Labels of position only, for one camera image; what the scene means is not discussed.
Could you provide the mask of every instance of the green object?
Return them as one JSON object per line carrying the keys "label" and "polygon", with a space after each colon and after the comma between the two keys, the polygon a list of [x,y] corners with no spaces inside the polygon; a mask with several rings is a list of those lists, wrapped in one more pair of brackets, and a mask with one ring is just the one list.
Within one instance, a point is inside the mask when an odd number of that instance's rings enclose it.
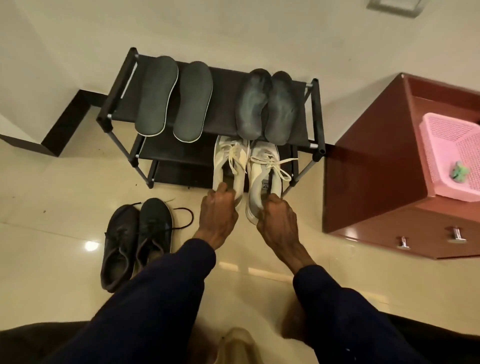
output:
{"label": "green object", "polygon": [[450,178],[457,183],[465,183],[469,173],[470,168],[465,167],[461,161],[458,161],[450,172]]}

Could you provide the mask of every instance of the beige tile floor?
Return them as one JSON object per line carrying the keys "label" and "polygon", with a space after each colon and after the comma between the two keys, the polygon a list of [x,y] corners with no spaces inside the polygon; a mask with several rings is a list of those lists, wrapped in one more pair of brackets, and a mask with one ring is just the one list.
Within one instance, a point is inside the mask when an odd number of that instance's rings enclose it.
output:
{"label": "beige tile floor", "polygon": [[[95,122],[92,108],[60,158],[0,141],[0,329],[92,317],[109,294],[100,287],[103,233],[120,205],[159,197],[198,216],[202,189],[159,185],[149,190]],[[133,125],[115,122],[131,145]],[[301,163],[308,162],[301,156]],[[147,172],[148,164],[141,164]],[[338,282],[359,290],[380,310],[465,333],[480,334],[480,259],[432,261],[323,234],[323,163],[287,196],[298,214],[300,239]],[[175,212],[177,224],[189,214]],[[174,235],[174,249],[198,220]],[[98,242],[86,251],[87,241]],[[265,363],[315,363],[303,343],[281,338],[294,297],[292,276],[244,214],[217,252],[206,280],[199,323],[219,334],[248,329]]]}

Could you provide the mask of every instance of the baseboard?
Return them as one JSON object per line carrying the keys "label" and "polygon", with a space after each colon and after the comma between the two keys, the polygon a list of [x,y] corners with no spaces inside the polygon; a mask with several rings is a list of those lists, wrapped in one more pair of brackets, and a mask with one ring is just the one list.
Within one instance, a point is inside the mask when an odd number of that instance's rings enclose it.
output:
{"label": "baseboard", "polygon": [[0,139],[18,148],[59,157],[90,106],[101,107],[106,98],[107,95],[79,90],[40,144],[2,134]]}

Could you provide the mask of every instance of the silver knob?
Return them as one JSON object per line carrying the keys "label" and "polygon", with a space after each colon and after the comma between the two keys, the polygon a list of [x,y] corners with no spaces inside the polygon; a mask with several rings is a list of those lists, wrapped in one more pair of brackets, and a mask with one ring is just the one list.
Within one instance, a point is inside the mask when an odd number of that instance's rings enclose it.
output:
{"label": "silver knob", "polygon": [[453,238],[447,240],[449,243],[464,244],[467,242],[466,239],[462,238],[462,233],[460,228],[453,228]]}
{"label": "silver knob", "polygon": [[397,246],[397,248],[403,250],[410,250],[410,247],[407,245],[407,238],[405,236],[402,236],[400,238],[400,245]]}

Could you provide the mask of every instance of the shoe rack shelf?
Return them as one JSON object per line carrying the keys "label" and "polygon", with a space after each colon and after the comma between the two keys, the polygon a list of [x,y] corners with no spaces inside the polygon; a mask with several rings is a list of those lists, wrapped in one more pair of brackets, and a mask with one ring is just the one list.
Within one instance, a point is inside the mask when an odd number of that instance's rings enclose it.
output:
{"label": "shoe rack shelf", "polygon": [[[113,132],[112,120],[135,122],[140,105],[142,81],[149,62],[154,57],[144,56],[130,48],[115,82],[103,104],[97,122],[127,157],[149,188],[154,182],[211,188],[213,179],[213,150],[218,135],[238,136],[235,120],[237,90],[247,73],[210,67],[214,87],[205,117],[202,136],[194,143],[183,143],[173,135],[179,104],[179,83],[170,96],[167,126],[154,137],[137,135],[130,151],[122,145]],[[177,62],[179,73],[187,63]],[[300,180],[314,163],[325,155],[325,141],[317,79],[310,84],[294,81],[298,97],[305,102],[311,95],[314,140],[308,139],[305,108],[300,109],[292,128],[288,144],[279,146],[280,159],[296,158],[298,151],[312,154],[311,163],[299,173],[297,161],[282,165],[292,176],[284,194]],[[138,159],[151,160],[148,176],[138,168]]]}

